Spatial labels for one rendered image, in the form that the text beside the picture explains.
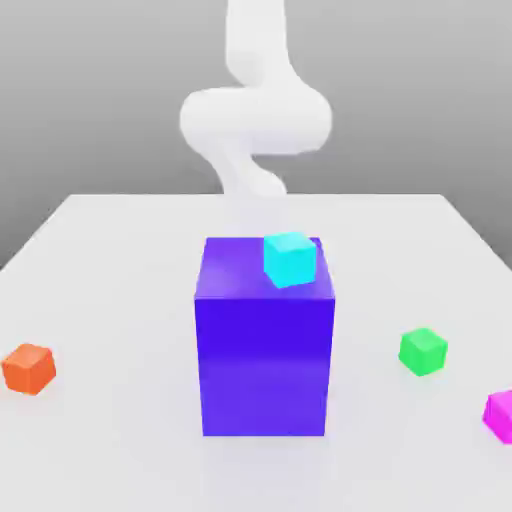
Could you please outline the small cyan cube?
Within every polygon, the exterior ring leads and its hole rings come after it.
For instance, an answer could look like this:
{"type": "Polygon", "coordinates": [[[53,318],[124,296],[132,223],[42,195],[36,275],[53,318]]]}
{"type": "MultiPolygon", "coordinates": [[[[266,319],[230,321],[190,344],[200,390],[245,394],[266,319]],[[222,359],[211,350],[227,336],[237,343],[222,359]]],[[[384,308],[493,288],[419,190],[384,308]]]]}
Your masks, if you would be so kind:
{"type": "Polygon", "coordinates": [[[308,284],[315,280],[317,246],[300,232],[265,236],[263,268],[277,288],[308,284]]]}

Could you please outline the small green cube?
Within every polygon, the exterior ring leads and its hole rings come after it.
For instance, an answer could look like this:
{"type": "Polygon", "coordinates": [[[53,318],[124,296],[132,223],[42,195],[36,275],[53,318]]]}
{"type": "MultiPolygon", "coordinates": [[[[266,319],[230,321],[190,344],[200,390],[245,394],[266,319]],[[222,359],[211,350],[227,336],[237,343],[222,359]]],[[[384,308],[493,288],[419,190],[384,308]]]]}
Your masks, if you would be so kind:
{"type": "Polygon", "coordinates": [[[399,360],[416,376],[425,376],[445,365],[448,342],[429,328],[418,328],[401,337],[399,360]]]}

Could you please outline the small orange cube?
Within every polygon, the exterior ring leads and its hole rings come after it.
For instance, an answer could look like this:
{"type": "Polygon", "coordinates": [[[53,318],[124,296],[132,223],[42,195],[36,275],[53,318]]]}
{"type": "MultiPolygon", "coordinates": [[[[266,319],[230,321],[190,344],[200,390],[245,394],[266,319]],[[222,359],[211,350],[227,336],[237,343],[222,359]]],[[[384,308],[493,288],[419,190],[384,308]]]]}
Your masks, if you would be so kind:
{"type": "Polygon", "coordinates": [[[52,351],[29,343],[6,356],[1,368],[8,389],[29,395],[37,395],[56,376],[52,351]]]}

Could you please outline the small magenta cube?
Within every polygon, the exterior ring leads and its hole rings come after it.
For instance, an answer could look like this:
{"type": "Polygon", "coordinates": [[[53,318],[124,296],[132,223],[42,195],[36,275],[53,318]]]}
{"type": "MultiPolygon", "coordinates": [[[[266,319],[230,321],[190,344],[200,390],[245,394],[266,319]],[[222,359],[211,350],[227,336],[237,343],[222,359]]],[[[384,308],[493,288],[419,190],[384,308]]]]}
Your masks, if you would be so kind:
{"type": "Polygon", "coordinates": [[[482,420],[502,443],[512,445],[512,390],[490,394],[482,420]]]}

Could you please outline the large purple box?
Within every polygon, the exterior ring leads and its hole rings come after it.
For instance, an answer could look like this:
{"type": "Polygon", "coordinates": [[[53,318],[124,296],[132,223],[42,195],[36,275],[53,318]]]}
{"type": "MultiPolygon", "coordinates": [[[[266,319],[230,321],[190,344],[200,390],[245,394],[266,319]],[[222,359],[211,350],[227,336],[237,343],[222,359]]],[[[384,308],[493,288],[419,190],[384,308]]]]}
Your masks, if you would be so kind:
{"type": "Polygon", "coordinates": [[[261,238],[209,237],[194,306],[204,435],[324,434],[335,292],[322,250],[314,282],[279,289],[261,238]]]}

